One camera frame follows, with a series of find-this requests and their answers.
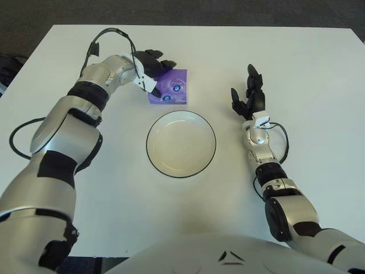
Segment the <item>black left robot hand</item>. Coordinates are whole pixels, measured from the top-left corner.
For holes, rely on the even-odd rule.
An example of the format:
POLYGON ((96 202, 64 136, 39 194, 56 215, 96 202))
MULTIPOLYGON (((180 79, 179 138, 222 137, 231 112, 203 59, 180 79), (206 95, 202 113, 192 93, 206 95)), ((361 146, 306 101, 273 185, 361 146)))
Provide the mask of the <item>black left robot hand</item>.
POLYGON ((157 79, 171 71, 177 63, 170 60, 160 61, 163 53, 159 50, 135 51, 133 56, 136 62, 136 78, 133 82, 143 91, 160 98, 157 79))

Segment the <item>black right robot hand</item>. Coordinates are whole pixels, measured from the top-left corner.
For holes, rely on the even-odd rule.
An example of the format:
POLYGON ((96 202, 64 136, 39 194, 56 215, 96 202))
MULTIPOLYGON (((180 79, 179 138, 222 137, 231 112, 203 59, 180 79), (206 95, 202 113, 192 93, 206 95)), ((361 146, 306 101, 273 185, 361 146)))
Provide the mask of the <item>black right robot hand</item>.
POLYGON ((248 64, 247 102, 239 99, 238 92, 231 88, 232 109, 246 120, 252 120, 255 112, 265 111, 265 94, 262 91, 263 80, 262 75, 257 72, 252 64, 248 64))

